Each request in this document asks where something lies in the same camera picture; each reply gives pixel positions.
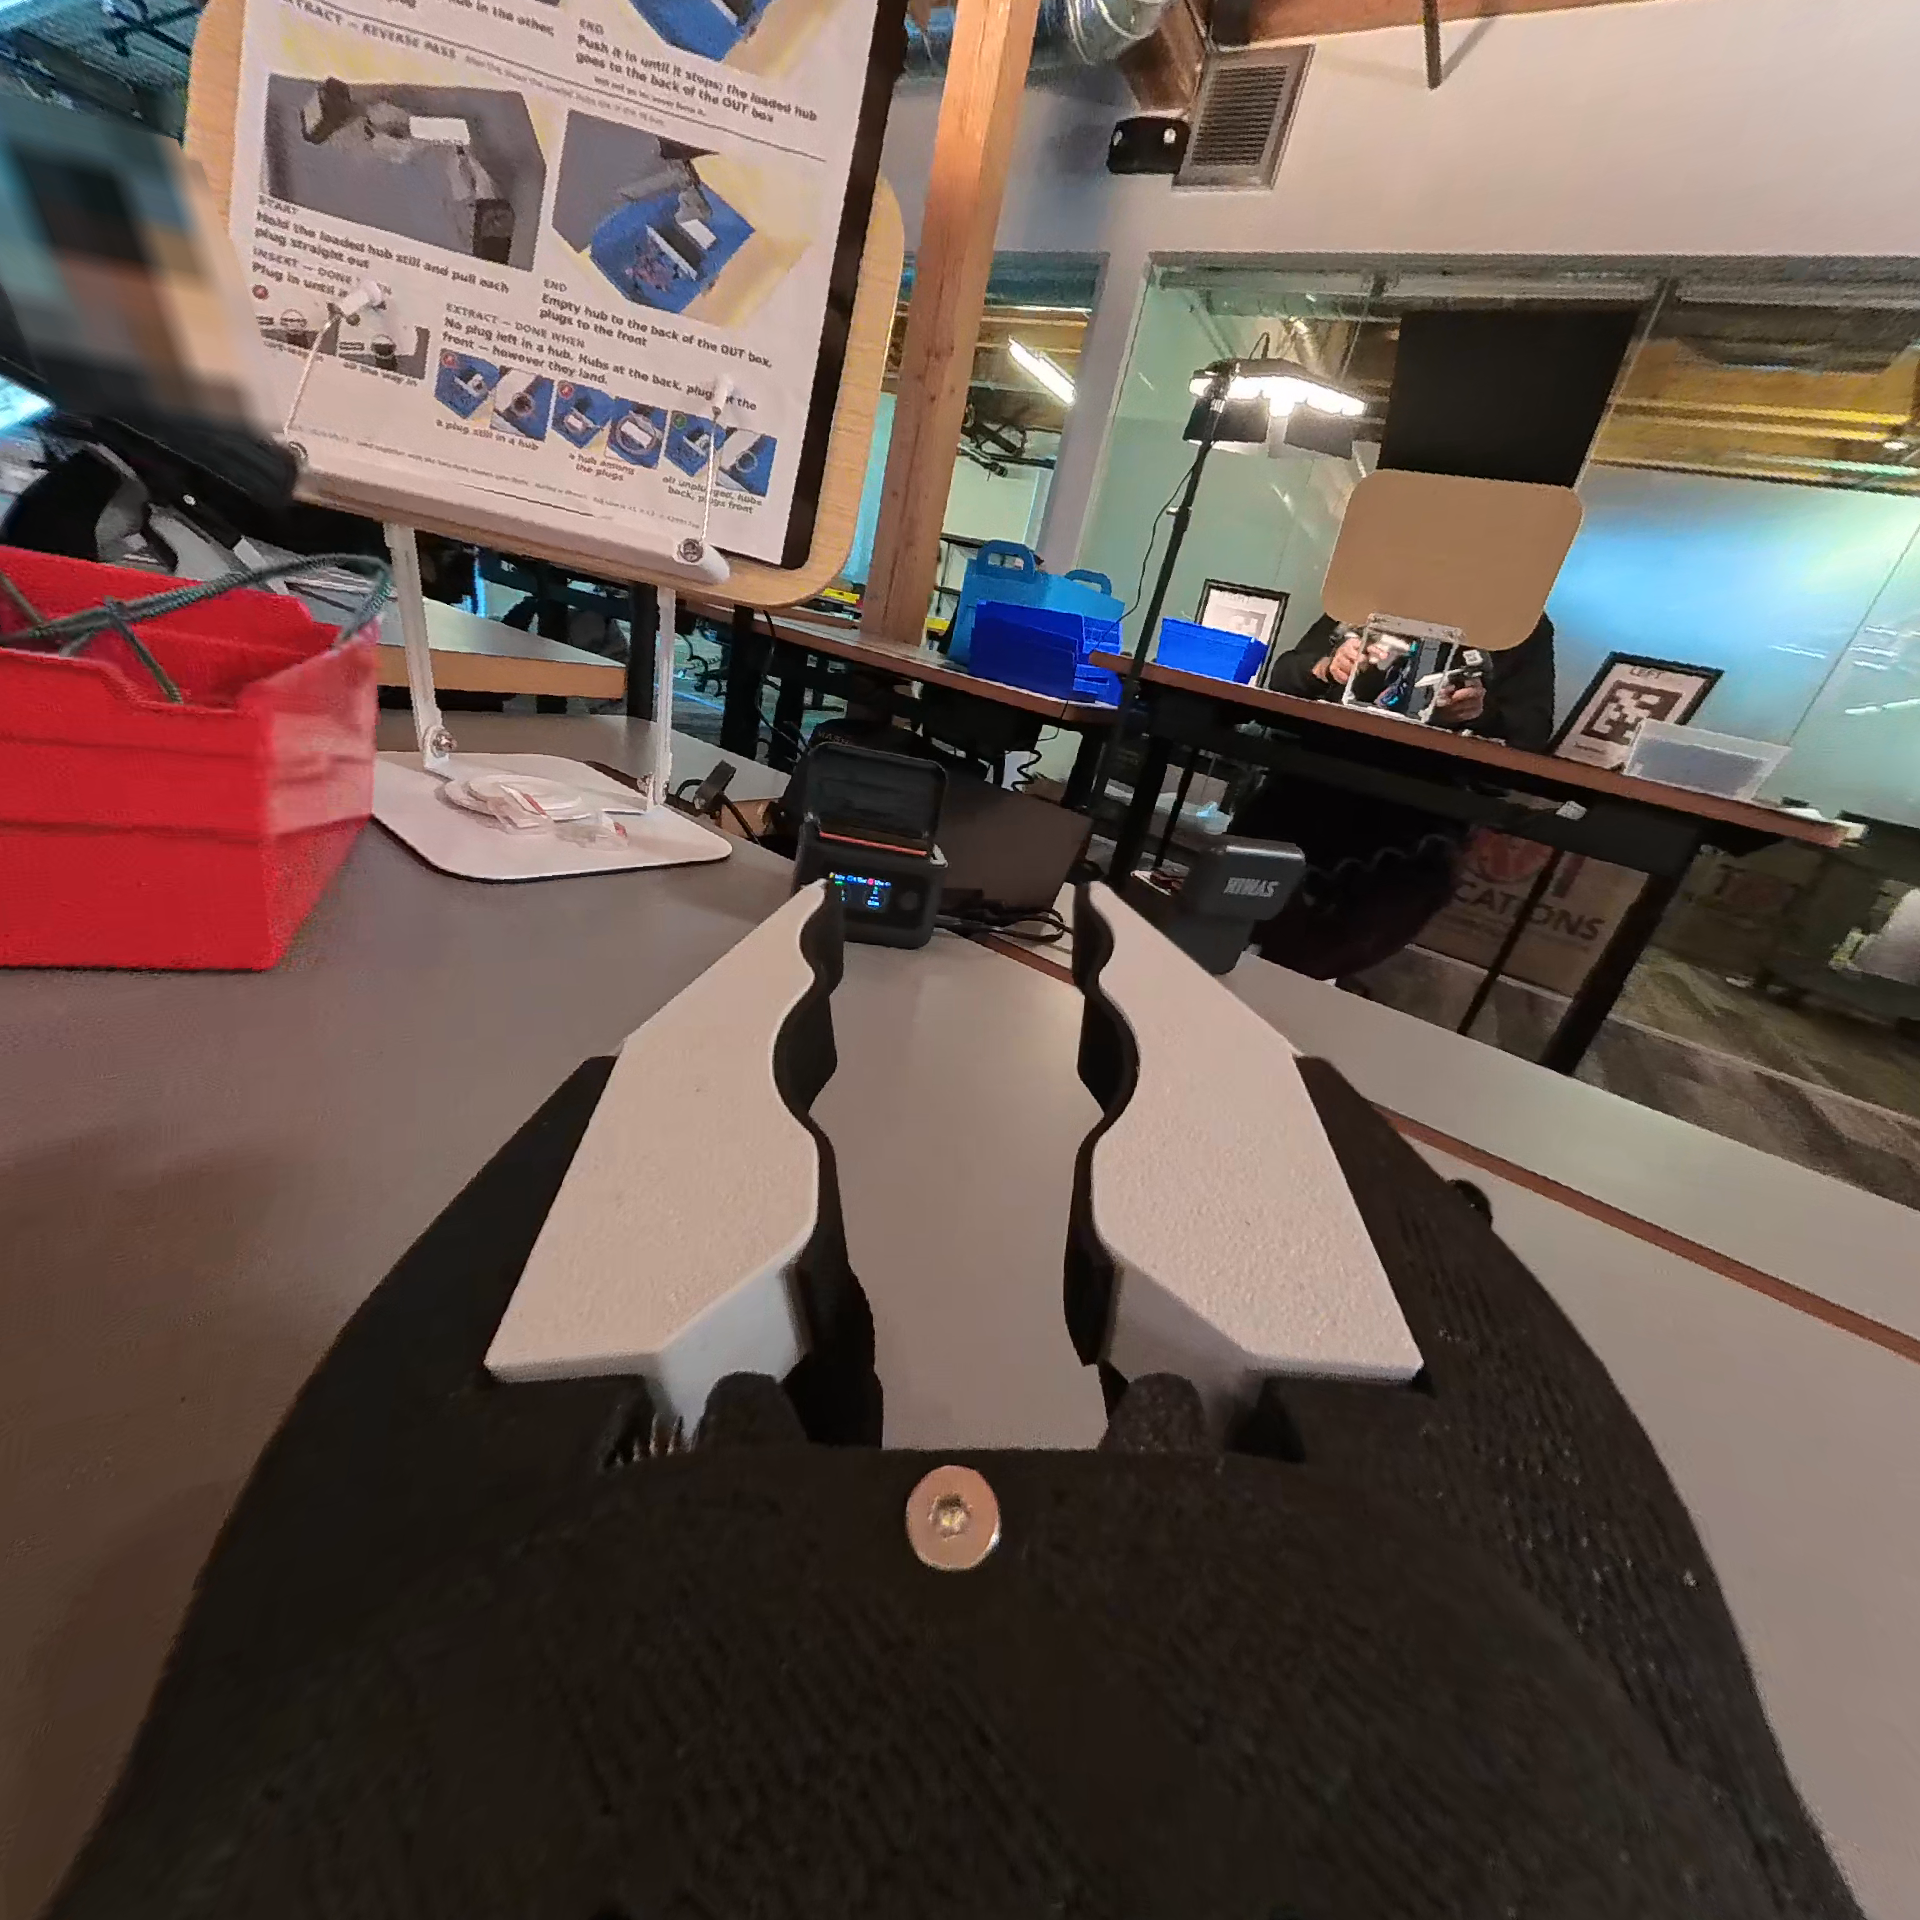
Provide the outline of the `white stand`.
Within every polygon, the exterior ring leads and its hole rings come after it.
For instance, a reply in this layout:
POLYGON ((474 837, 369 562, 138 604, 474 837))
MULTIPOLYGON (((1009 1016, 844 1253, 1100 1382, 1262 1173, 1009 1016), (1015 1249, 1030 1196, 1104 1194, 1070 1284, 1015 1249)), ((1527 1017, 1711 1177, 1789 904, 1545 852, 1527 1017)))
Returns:
POLYGON ((400 619, 410 755, 374 756, 372 816, 450 878, 532 882, 598 873, 708 866, 728 857, 724 835, 666 805, 672 776, 672 669, 656 662, 644 762, 634 786, 578 758, 456 752, 430 662, 416 532, 386 526, 400 619))

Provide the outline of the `wall air vent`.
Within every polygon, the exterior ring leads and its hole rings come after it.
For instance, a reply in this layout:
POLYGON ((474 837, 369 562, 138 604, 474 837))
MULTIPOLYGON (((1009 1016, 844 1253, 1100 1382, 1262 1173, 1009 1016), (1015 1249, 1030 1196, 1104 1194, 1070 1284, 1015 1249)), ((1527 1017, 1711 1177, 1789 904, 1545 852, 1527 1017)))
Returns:
POLYGON ((1312 70, 1312 46, 1248 44, 1212 49, 1189 114, 1180 192, 1265 192, 1312 70))

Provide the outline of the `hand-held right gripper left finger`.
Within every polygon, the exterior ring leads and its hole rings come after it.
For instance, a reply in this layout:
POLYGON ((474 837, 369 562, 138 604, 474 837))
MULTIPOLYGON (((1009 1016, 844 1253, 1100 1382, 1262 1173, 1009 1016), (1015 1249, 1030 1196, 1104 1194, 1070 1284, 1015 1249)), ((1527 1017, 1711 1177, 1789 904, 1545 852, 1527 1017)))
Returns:
POLYGON ((783 1385, 804 1434, 877 1445, 873 1309, 831 1145, 844 910, 778 910, 622 1042, 487 1349, 500 1382, 644 1380, 695 1428, 728 1376, 783 1385))

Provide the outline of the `clipboard with printed sheet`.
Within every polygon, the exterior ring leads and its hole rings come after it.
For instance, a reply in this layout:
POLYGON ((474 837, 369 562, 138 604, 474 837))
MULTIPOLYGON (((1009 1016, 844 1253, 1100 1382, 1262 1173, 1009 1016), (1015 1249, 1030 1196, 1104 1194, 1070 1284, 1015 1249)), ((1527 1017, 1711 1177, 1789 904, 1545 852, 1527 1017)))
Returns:
POLYGON ((847 558, 904 5, 206 5, 185 148, 304 501, 783 609, 847 558))

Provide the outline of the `small clear box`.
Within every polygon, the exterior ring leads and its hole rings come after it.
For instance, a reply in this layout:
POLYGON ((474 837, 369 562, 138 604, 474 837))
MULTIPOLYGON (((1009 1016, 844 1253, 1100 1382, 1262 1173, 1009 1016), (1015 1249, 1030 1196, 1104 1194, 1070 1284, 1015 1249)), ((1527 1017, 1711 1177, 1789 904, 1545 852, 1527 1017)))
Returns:
POLYGON ((1628 745, 1620 772, 1704 797, 1750 803, 1788 752, 1783 742, 1646 720, 1628 745))

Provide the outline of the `red plastic bin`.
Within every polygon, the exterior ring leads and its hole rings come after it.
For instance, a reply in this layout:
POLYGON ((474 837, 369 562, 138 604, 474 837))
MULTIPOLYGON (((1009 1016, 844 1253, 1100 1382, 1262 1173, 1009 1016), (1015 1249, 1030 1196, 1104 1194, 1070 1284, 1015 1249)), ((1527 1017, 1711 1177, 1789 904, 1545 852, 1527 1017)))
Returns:
POLYGON ((4 549, 1 963, 272 970, 374 789, 377 625, 4 549))

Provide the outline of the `wooden post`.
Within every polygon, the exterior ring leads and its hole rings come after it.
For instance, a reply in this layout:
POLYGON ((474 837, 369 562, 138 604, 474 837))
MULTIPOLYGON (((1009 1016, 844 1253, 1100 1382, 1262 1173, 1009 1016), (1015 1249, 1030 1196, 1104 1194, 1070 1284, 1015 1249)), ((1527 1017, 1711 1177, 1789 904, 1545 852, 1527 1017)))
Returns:
POLYGON ((966 3, 954 12, 871 576, 861 596, 861 632, 908 649, 922 645, 937 580, 943 507, 1038 17, 1034 3, 966 3))

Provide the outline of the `black wall panel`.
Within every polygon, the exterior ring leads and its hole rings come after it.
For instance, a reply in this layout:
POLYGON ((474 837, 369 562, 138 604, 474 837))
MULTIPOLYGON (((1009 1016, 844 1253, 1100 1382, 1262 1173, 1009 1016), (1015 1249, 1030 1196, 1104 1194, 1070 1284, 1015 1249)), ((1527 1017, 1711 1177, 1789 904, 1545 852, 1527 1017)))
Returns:
POLYGON ((1638 324, 1605 305, 1407 313, 1377 468, 1574 486, 1638 324))

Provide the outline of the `black battery pack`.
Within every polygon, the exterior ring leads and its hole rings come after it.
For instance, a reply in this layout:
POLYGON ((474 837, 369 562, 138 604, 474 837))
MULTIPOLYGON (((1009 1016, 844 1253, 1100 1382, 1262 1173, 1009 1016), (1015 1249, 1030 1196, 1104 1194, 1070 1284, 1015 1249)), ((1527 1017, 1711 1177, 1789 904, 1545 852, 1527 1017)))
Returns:
POLYGON ((1295 844, 1222 835, 1184 878, 1174 944, 1213 977, 1233 972, 1258 926, 1298 892, 1305 870, 1295 844))

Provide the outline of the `silver ceiling duct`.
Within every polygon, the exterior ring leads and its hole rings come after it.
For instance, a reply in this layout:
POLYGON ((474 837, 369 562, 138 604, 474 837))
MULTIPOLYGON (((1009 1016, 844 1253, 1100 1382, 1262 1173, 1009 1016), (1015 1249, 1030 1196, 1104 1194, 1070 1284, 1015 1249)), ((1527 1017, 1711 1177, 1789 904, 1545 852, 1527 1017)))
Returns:
POLYGON ((1114 65, 1144 46, 1177 3, 1040 3, 1034 59, 1047 67, 1114 65))

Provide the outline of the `glass partition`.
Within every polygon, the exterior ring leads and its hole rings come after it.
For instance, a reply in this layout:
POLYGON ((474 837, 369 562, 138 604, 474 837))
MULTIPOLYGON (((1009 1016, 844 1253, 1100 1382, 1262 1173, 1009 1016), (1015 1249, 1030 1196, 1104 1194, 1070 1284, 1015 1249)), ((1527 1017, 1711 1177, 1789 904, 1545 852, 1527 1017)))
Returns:
POLYGON ((1631 320, 1546 600, 1556 709, 1607 657, 1718 669, 1709 729, 1792 745, 1784 792, 1916 772, 1916 259, 1160 253, 1142 269, 1076 549, 1136 642, 1198 449, 1190 380, 1270 348, 1385 419, 1401 324, 1631 320))

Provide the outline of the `dark laptop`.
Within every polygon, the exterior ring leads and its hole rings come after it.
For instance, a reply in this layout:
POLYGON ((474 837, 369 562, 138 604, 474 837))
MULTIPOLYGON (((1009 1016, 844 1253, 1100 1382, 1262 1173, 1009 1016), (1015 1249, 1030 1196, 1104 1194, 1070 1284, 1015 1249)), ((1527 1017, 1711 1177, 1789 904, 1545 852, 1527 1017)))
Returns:
POLYGON ((934 845, 941 914, 1009 918, 1050 910, 1092 837, 1085 814, 970 778, 946 785, 934 845))

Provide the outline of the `blue plastic bin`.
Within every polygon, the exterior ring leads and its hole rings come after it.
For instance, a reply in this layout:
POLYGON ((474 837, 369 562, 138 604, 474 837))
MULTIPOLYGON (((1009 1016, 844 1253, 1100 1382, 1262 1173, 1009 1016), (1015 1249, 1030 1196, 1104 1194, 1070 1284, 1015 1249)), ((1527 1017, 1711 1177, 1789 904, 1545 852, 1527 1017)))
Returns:
POLYGON ((1196 680, 1252 686, 1265 654, 1268 642, 1257 636, 1162 616, 1156 634, 1154 665, 1196 680))

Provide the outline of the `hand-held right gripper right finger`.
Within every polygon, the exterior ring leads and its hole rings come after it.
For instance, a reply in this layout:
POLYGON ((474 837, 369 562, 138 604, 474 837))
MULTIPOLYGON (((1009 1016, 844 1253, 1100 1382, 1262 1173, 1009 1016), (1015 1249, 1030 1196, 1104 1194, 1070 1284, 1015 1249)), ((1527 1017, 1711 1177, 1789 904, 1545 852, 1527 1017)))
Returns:
POLYGON ((1237 1441, 1278 1380, 1424 1370, 1301 1051, 1101 880, 1071 905, 1073 1153, 1063 1314, 1108 1413, 1184 1380, 1237 1441))

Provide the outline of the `stack of blue bins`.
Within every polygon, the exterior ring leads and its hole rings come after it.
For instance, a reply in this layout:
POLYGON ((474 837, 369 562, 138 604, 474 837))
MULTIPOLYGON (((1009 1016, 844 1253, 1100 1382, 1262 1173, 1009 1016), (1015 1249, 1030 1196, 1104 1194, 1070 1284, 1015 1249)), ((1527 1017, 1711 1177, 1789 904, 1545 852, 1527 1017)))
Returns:
POLYGON ((1119 649, 1122 602, 1108 576, 1050 573, 1042 609, 981 605, 966 673, 1058 704, 1119 704, 1119 674, 1094 662, 1119 649))

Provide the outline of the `cardboard box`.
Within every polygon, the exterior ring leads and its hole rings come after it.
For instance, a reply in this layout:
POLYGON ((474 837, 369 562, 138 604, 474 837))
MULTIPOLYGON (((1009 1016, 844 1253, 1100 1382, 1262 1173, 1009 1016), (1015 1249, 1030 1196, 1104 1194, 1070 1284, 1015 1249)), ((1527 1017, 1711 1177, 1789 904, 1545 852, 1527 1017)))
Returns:
POLYGON ((1501 979, 1570 997, 1644 882, 1610 861, 1476 828, 1457 854, 1452 900, 1413 944, 1486 970, 1527 905, 1527 928, 1501 963, 1501 979))

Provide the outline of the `clear frame device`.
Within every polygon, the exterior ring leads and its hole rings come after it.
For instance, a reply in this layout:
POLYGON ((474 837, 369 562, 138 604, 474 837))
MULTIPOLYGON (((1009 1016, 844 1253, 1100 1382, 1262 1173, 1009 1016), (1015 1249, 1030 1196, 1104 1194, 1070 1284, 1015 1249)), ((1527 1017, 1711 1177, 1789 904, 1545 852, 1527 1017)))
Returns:
POLYGON ((1486 681, 1490 657, 1469 648, 1461 629, 1370 616, 1342 636, 1357 648, 1353 673, 1340 691, 1349 709, 1436 728, 1453 691, 1486 681))

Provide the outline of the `studio light on stand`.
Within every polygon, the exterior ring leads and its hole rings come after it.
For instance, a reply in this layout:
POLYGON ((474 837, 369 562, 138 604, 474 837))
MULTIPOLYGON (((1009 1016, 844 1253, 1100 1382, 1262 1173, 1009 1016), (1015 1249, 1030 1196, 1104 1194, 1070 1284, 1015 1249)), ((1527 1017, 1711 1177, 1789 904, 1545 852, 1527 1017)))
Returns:
POLYGON ((1192 523, 1208 457, 1217 449, 1285 449, 1298 419, 1308 426, 1310 451, 1351 453, 1359 420, 1368 416, 1366 398, 1273 352, 1220 356, 1192 371, 1189 396, 1184 438, 1192 454, 1170 497, 1170 530, 1158 554, 1158 573, 1141 613, 1136 645, 1119 673, 1127 689, 1138 686, 1144 658, 1158 640, 1170 578, 1192 523))

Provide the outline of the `dark cloth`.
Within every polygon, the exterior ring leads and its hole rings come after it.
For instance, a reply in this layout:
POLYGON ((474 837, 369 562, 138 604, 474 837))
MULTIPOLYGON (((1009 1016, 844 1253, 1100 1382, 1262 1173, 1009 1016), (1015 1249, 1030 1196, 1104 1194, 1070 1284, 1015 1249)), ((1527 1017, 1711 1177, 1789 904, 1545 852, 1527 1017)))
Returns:
POLYGON ((4 436, 33 454, 30 480, 4 497, 4 547, 71 560, 110 560, 127 542, 164 554, 168 512, 221 549, 237 538, 280 540, 300 510, 297 465, 241 427, 125 422, 53 411, 4 436))

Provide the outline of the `black power station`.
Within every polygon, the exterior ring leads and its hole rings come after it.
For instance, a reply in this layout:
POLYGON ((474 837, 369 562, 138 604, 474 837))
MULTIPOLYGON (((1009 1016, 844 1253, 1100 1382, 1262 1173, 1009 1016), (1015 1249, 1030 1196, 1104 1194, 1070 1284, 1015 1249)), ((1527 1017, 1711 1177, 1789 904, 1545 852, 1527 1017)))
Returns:
POLYGON ((783 792, 791 892, 823 885, 847 941, 922 948, 943 905, 946 776, 929 758, 816 738, 783 792))

